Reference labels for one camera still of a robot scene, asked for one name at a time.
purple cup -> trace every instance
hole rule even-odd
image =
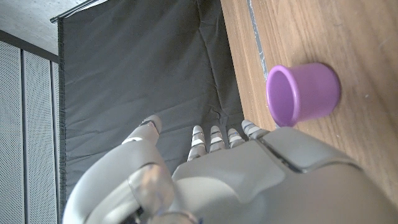
[[[339,99],[338,78],[332,69],[321,63],[290,68],[276,65],[268,74],[268,107],[281,127],[326,116]]]

wooden table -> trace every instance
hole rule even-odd
[[[250,11],[267,71],[329,64],[342,86],[331,115],[296,128],[357,160],[398,205],[398,1],[221,0],[245,118],[273,130]]]

cup rim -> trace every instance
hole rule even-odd
[[[277,72],[282,72],[282,74],[287,78],[287,81],[289,82],[290,88],[292,89],[292,94],[293,94],[293,115],[288,122],[282,122],[279,118],[279,115],[275,112],[275,109],[272,104],[270,104],[270,86],[272,85],[273,82],[273,77]],[[283,66],[283,65],[276,65],[273,67],[268,74],[267,77],[267,83],[266,83],[266,92],[267,92],[267,102],[268,102],[268,107],[269,111],[271,112],[271,116],[274,119],[275,123],[280,126],[295,126],[297,124],[297,121],[299,119],[299,114],[300,114],[300,91],[297,86],[297,82],[292,75],[292,72],[289,70],[289,68]]]

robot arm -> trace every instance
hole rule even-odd
[[[249,141],[195,126],[188,161],[173,176],[155,144],[160,119],[143,121],[91,166],[68,199],[63,223],[396,223],[391,202],[347,155],[292,128],[245,120]]]

robot finger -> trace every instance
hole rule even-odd
[[[242,128],[249,139],[257,139],[269,133],[269,131],[257,127],[249,120],[242,121]]]
[[[228,131],[228,141],[229,141],[230,148],[239,146],[244,143],[244,139],[242,139],[242,137],[239,135],[239,133],[234,128],[231,128]]]
[[[206,155],[205,137],[203,130],[199,125],[193,127],[191,150],[188,155],[188,161]]]
[[[156,144],[162,130],[162,121],[156,115],[146,118],[123,142],[148,140]]]
[[[211,142],[210,142],[210,153],[220,149],[225,149],[225,143],[221,131],[217,126],[211,127]]]

